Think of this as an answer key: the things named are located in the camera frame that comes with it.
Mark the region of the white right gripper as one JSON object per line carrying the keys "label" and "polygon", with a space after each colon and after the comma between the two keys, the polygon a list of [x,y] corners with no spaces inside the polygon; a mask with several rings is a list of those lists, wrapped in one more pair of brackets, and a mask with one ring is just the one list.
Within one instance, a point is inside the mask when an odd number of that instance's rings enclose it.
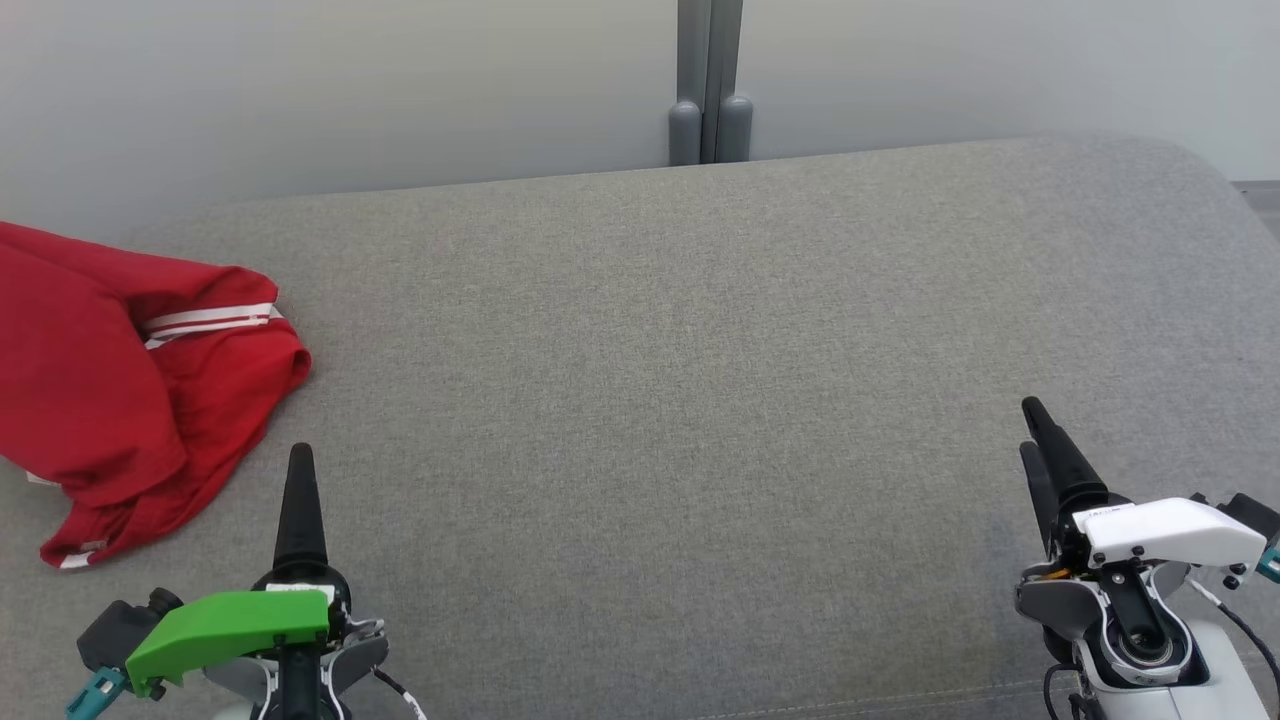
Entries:
{"label": "white right gripper", "polygon": [[1074,512],[1089,568],[1133,559],[1211,568],[1261,560],[1266,548],[1261,533],[1192,498],[1101,507],[1108,502],[1108,487],[1069,433],[1038,397],[1025,397],[1021,411],[1032,441],[1020,443],[1020,459],[1046,553],[1057,552],[1059,514]]}

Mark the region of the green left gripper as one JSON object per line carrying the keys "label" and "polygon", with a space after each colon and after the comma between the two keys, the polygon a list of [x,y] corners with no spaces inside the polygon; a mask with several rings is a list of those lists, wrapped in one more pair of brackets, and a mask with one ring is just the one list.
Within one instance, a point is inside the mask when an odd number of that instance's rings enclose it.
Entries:
{"label": "green left gripper", "polygon": [[328,566],[314,450],[296,443],[285,473],[274,569],[250,591],[210,594],[168,612],[125,660],[133,693],[148,696],[155,682],[180,687],[187,673],[237,657],[320,644],[349,605],[349,583]]}

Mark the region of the red white basketball shirt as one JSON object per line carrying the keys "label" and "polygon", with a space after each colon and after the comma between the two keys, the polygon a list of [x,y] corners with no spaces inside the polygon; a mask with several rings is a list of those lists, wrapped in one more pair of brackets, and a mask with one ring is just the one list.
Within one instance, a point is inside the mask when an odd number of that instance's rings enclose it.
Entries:
{"label": "red white basketball shirt", "polygon": [[148,341],[282,316],[242,266],[132,252],[0,222],[0,456],[72,489],[160,448]]}

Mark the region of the grey metal partition post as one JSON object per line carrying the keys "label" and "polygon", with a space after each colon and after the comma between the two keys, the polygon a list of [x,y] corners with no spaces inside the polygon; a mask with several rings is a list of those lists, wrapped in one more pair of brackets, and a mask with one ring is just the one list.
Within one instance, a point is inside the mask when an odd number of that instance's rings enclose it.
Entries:
{"label": "grey metal partition post", "polygon": [[677,0],[671,167],[746,161],[753,101],[737,88],[744,0]]}

